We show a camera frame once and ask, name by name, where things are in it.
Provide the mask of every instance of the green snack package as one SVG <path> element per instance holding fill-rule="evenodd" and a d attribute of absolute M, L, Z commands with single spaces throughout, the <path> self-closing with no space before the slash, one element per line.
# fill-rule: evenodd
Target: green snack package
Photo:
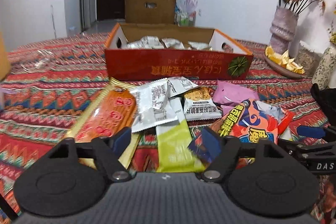
<path fill-rule="evenodd" d="M 205 167 L 188 149 L 192 137 L 180 98 L 170 100 L 178 121 L 156 127 L 159 173 L 202 172 Z"/>

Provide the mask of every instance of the metal screw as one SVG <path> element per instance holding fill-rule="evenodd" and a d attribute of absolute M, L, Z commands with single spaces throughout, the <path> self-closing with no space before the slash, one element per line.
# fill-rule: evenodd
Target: metal screw
<path fill-rule="evenodd" d="M 125 171 L 117 171 L 114 172 L 112 177 L 116 180 L 124 180 L 126 178 L 128 178 L 129 174 Z"/>
<path fill-rule="evenodd" d="M 219 173 L 216 170 L 209 170 L 209 171 L 205 171 L 203 173 L 203 175 L 207 178 L 207 179 L 218 179 L 221 176 L 221 173 Z"/>

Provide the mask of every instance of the ridged gray surface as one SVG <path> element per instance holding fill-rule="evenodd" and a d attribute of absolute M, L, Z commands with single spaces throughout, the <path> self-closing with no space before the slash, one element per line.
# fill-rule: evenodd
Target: ridged gray surface
<path fill-rule="evenodd" d="M 95 206 L 57 219 L 24 213 L 15 224 L 317 224 L 309 215 L 269 219 L 236 207 L 217 184 L 194 174 L 138 173 L 110 186 Z"/>

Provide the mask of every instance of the patterned tablecloth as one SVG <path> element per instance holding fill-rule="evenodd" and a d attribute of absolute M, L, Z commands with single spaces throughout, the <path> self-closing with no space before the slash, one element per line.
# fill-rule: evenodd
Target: patterned tablecloth
<path fill-rule="evenodd" d="M 55 39 L 22 46 L 9 53 L 13 68 L 2 88 L 16 93 L 5 95 L 6 109 L 0 113 L 0 194 L 17 210 L 11 190 L 15 179 L 62 139 L 107 85 L 104 61 L 107 36 L 95 34 Z M 327 123 L 310 95 L 310 79 L 291 80 L 279 75 L 263 61 L 265 45 L 240 42 L 254 52 L 254 60 L 247 78 L 232 83 L 257 90 L 261 100 L 295 112 L 290 124 L 293 133 L 300 124 L 319 127 Z M 21 64 L 32 68 L 43 58 L 38 53 L 43 48 L 51 51 L 54 58 L 40 70 L 27 73 Z M 213 91 L 216 89 L 216 81 L 195 82 L 209 86 Z M 189 123 L 193 134 L 197 134 L 201 126 L 204 122 Z M 158 165 L 156 147 L 155 135 L 142 136 L 131 168 L 139 171 L 155 169 Z"/>

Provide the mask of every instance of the vase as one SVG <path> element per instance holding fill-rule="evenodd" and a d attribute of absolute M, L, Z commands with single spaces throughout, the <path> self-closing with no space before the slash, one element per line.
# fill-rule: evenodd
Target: vase
<path fill-rule="evenodd" d="M 297 20 L 299 16 L 291 10 L 277 6 L 272 26 L 269 44 L 277 53 L 283 54 L 288 50 L 288 44 L 294 39 Z"/>
<path fill-rule="evenodd" d="M 317 84 L 320 90 L 325 89 L 328 85 L 335 65 L 336 47 L 334 44 L 331 44 L 330 47 L 324 51 L 319 66 L 317 67 L 311 82 L 313 84 Z"/>

